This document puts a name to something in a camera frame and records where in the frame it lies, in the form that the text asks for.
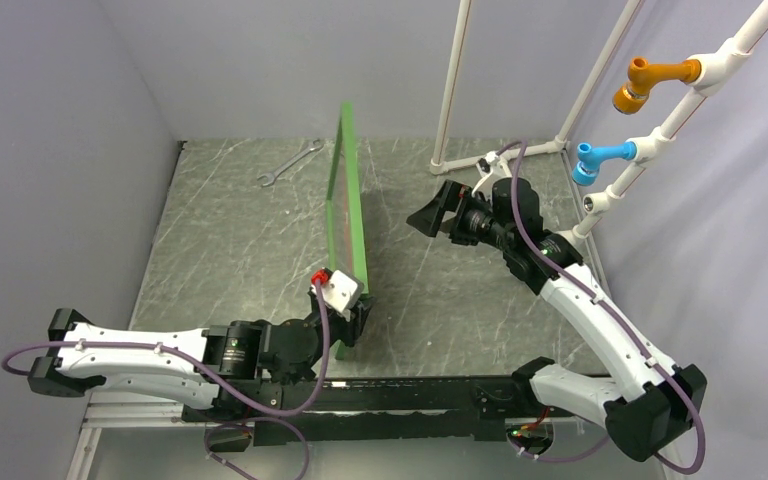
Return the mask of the green wooden photo frame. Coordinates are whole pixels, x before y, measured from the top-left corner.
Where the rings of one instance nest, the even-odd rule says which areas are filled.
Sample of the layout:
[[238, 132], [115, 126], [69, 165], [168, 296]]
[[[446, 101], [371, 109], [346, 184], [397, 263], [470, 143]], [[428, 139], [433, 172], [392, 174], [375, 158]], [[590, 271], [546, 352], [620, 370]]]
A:
[[353, 107], [350, 102], [343, 102], [325, 199], [328, 266], [359, 280], [364, 298], [370, 294], [361, 190]]

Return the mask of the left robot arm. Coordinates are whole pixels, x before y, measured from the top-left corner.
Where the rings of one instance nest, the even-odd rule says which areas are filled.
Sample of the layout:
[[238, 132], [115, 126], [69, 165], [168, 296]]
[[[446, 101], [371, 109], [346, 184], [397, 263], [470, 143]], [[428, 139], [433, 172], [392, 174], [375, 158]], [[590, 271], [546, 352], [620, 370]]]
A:
[[311, 302], [304, 318], [272, 324], [233, 321], [178, 332], [107, 329], [75, 309], [57, 310], [49, 345], [26, 373], [31, 390], [81, 397], [90, 390], [138, 393], [239, 417], [265, 382], [293, 385], [316, 378], [335, 343], [354, 345], [374, 299], [362, 295], [338, 311]]

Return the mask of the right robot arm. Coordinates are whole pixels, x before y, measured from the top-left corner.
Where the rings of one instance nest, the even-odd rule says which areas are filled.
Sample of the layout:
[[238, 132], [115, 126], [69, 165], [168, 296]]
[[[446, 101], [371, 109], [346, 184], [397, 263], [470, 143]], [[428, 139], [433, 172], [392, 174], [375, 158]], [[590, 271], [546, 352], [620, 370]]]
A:
[[528, 181], [504, 178], [484, 195], [447, 180], [406, 222], [428, 237], [445, 233], [456, 245], [496, 248], [510, 273], [554, 307], [607, 369], [606, 377], [597, 378], [545, 357], [532, 360], [512, 375], [517, 411], [565, 410], [602, 427], [638, 462], [659, 456], [689, 430], [703, 434], [704, 373], [652, 345], [605, 295], [579, 251], [545, 228], [539, 196]]

